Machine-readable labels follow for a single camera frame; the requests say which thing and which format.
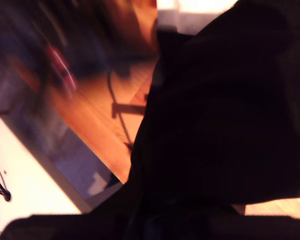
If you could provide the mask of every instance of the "blurry object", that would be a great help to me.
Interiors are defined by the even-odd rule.
[[[158,52],[155,0],[105,0],[104,4],[120,36],[145,54]]]

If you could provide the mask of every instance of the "red object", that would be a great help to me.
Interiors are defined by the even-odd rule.
[[[61,52],[50,44],[46,47],[46,53],[51,62],[54,74],[56,74],[62,82],[63,90],[66,91],[68,96],[71,96],[78,87],[78,81],[71,71],[70,65]]]

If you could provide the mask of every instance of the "white surface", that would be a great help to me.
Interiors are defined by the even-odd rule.
[[[0,195],[0,231],[12,220],[33,214],[81,213],[1,119],[0,171],[12,196],[6,202]]]
[[[196,35],[237,0],[157,0],[158,28]]]

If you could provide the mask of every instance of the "black fabric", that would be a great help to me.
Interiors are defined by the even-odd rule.
[[[129,179],[85,239],[300,239],[300,220],[231,207],[300,196],[300,0],[239,0],[153,77]]]

